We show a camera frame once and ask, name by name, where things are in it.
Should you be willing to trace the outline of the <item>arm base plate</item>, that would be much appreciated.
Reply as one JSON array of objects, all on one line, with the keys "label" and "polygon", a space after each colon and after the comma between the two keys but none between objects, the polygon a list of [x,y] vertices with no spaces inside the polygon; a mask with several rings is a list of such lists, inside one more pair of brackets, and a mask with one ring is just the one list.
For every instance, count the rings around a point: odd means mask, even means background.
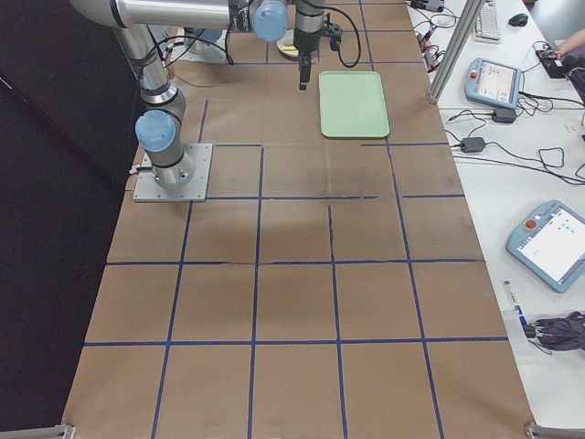
[{"label": "arm base plate", "polygon": [[205,202],[213,144],[184,144],[182,160],[161,168],[144,153],[137,173],[133,200],[136,202]]}]

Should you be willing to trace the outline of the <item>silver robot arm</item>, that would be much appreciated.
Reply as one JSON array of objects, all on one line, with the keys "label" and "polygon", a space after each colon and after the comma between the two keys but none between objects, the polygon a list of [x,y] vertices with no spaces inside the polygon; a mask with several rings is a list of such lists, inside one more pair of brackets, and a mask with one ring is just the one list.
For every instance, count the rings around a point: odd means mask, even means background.
[{"label": "silver robot arm", "polygon": [[151,162],[150,182],[164,197],[204,186],[208,166],[195,153],[210,152],[207,145],[184,145],[180,132],[186,110],[183,92],[170,80],[149,27],[191,27],[192,39],[216,29],[252,32],[265,42],[280,39],[295,9],[293,44],[298,50],[299,88],[311,77],[312,58],[325,34],[323,1],[75,1],[73,7],[90,21],[111,27],[140,87],[147,112],[135,133]]}]

